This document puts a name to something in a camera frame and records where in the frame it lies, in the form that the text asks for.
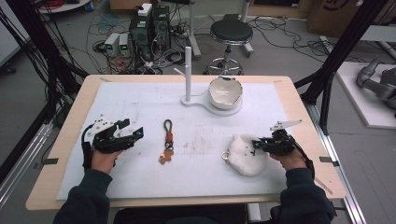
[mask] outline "round seat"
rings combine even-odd
[[[245,45],[253,37],[253,30],[239,20],[215,21],[210,27],[211,36],[226,45]]]

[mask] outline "person's arm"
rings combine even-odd
[[[109,199],[106,192],[112,181],[108,174],[120,154],[121,151],[112,154],[93,152],[92,168],[87,170],[78,186],[70,189],[67,201],[53,220],[54,224],[107,223]]]
[[[288,188],[280,194],[280,223],[330,223],[334,217],[332,204],[324,190],[315,185],[301,153],[293,150],[288,156],[270,156],[286,170]]]

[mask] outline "white bowl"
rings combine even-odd
[[[219,109],[232,109],[242,98],[242,85],[233,77],[217,77],[210,82],[209,100]]]

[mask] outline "human hand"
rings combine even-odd
[[[113,152],[110,154],[102,153],[99,150],[94,150],[92,153],[92,164],[93,170],[102,171],[106,174],[110,174],[113,169],[114,161],[121,154],[121,151]]]
[[[286,171],[295,168],[306,168],[304,157],[297,149],[294,149],[287,156],[277,156],[270,154],[270,157],[276,161],[280,161]]]

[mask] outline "stool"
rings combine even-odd
[[[253,37],[253,30],[240,20],[215,21],[210,27],[213,39],[227,45],[224,58],[213,60],[205,69],[204,74],[210,75],[244,75],[242,65],[230,58],[231,46],[246,45]]]

